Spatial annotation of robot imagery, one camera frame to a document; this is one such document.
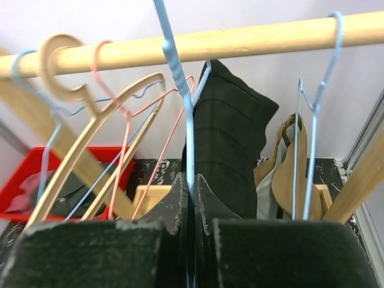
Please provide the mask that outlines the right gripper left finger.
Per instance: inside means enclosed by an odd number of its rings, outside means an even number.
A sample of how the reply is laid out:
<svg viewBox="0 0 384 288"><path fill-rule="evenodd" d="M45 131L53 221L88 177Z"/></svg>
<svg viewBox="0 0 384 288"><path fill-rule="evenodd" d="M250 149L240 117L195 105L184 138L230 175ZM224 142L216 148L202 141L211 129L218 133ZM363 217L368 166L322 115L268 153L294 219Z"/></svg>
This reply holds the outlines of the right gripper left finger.
<svg viewBox="0 0 384 288"><path fill-rule="evenodd" d="M163 225L155 287L187 287L187 217L188 187L185 173L179 172L169 192L143 217Z"/></svg>

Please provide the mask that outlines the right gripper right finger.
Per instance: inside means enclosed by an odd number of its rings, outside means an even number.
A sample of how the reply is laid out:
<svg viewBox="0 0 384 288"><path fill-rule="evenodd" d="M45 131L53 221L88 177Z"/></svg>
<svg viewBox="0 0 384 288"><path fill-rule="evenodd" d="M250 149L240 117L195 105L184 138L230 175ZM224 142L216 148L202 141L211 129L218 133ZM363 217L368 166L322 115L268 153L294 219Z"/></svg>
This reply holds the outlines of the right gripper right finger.
<svg viewBox="0 0 384 288"><path fill-rule="evenodd" d="M239 219L211 190L203 175L194 183L195 266L197 287L218 287L213 219Z"/></svg>

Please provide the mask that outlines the tan garment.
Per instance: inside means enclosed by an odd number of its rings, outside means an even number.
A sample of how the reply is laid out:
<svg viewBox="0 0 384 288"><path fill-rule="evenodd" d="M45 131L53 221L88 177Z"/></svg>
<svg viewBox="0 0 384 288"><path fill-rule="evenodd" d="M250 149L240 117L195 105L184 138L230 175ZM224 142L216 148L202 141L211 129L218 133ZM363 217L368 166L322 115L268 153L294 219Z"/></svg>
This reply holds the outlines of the tan garment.
<svg viewBox="0 0 384 288"><path fill-rule="evenodd" d="M296 184L294 155L298 155ZM298 117L298 151L295 152L295 115L279 127L271 157L254 169L257 194L256 218L271 220L292 216L292 189L296 188L295 218L302 219L307 186L307 132Z"/></svg>

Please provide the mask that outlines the black garment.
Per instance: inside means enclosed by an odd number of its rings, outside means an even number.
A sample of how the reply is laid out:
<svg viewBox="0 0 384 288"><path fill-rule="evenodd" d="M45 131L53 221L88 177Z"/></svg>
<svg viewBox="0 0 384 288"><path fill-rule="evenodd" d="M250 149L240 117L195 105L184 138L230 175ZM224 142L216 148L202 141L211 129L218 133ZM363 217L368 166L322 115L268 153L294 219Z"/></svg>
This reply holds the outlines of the black garment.
<svg viewBox="0 0 384 288"><path fill-rule="evenodd" d="M253 170L266 145L266 127L279 105L235 76L219 60L193 110L195 173L242 218L257 211Z"/></svg>

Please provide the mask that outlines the pink wire hanger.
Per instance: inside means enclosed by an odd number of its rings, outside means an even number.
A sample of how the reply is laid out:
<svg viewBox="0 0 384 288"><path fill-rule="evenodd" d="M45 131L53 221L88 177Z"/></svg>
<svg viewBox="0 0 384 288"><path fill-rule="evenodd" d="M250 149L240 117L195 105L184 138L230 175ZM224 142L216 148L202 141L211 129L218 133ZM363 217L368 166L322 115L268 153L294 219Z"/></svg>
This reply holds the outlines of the pink wire hanger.
<svg viewBox="0 0 384 288"><path fill-rule="evenodd" d="M116 197L116 191L117 191L117 187L118 187L118 184L119 184L119 180L120 180L120 177L121 177L121 167L122 167L122 164L123 164L123 158L124 156L126 155L126 147L127 147L127 144L128 144L128 136L129 136L129 132L130 132L130 126L131 126L131 119L132 117L142 113L144 110L146 110L147 108L149 108L150 106L155 106L153 107L153 110L158 106L158 102L160 100L162 100L165 96L167 96L168 94L170 94L171 92L178 92L178 89L177 88L172 88L166 92L164 92L156 101L154 100L153 102L151 102L149 105L143 107L141 110L138 110L137 112L135 112L134 114L132 114L129 110L127 110L126 108L124 108L122 106L122 102L120 102L119 100L117 100L117 98L114 96L114 93L111 91L111 89L105 84L105 82L102 80L102 78L98 75L98 72L97 72L97 62L98 62L98 56L99 56L99 53L100 53L100 50L102 48L103 45L105 44L108 44L108 43L112 43L112 41L110 40L104 40L102 42L100 42L98 44L98 46L96 47L95 49L95 52L94 52L94 57L93 57L93 60L91 62L91 73L92 73L92 76L94 77L95 81L101 86L101 88L107 93L107 95L110 97L111 101L116 104L123 112L124 114L124 118L125 118L125 121L126 121L126 129L125 129L125 135L124 135L124 140L123 140L123 143L122 143L122 147L121 147L121 152L120 152L120 158L119 158L119 162L118 162L118 166L116 168L116 172L118 173L117 176L115 177L115 183L114 183L114 186L113 186L113 190L112 190L112 196L111 196L111 202L110 202L110 205L109 205L109 211L108 211L108 219L109 220L114 220L114 216L113 216L113 211L112 211L112 208L115 204L115 197ZM195 86L195 79L193 77L193 75L188 75L185 80L190 80L191 79L191 87L190 87L190 92L193 92L194 90L194 86ZM151 178L149 180L149 184L147 185L147 188L145 190L145 193L144 195L142 196L142 198L145 196L145 194L148 192L149 190L149 186L150 186L150 183L155 175L155 172L158 168L158 165L160 163L160 161L162 160L162 157L169 145L169 142L179 124L179 121L180 121L180 118L182 116L184 112L184 108L182 108L182 110L180 111L179 115L178 115L178 118L176 119L175 121L175 124L168 136L168 139L163 147L163 150L159 156L159 159L156 163L156 166L154 168L154 171L151 175Z"/></svg>

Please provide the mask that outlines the light blue wire hanger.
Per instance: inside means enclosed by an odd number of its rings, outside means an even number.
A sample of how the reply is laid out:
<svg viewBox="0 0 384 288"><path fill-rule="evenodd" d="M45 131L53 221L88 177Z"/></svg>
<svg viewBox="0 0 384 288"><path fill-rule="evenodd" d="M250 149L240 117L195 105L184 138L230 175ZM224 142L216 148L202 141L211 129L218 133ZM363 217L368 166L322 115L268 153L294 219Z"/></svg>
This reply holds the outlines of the light blue wire hanger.
<svg viewBox="0 0 384 288"><path fill-rule="evenodd" d="M64 114L68 114L69 116L73 116L76 113L80 112L85 107L82 106L78 108L75 112L68 112L63 107L57 106L54 104L48 96L45 94L45 92L38 90L36 87L34 87L29 81L23 80L21 76L19 75L19 62L23 56L29 53L34 53L36 50L25 50L24 52L20 52L15 60L12 63L11 66L11 79L14 84L16 84L19 88L21 88L22 92L28 92L32 96L27 96L27 100L32 100L32 104L27 104L27 116L31 116L32 120L38 120L38 123L33 126L33 130L42 136L45 140L47 140L47 144L41 154L41 164L40 164L40 183L38 186L37 191L37 199L36 199L36 206L38 201L40 200L40 197L43 195L44 189L46 188L46 184L49 183L49 176L53 177L53 173L48 175L49 171L49 163L50 163L50 151L52 148L52 145L55 141L55 139L58 137L59 132L62 128L62 120L59 115L59 111L63 112ZM36 107L37 104L43 104L43 108L37 109L34 113L33 107ZM27 120L28 124L32 125L32 120ZM77 212L80 206L83 205L83 203L86 201L88 196L90 195L92 189L98 184L101 179L107 175L109 176L114 170L117 168L118 160L120 158L121 152L119 152L113 161L109 163L108 166L103 166L105 169L101 173L101 175L97 178L95 183L87 190L87 192L84 193L84 196L80 198L74 205L74 208L71 208L70 212L65 212L64 216L65 218L62 218L64 221L68 220L79 220L79 217L73 217L74 214Z"/></svg>

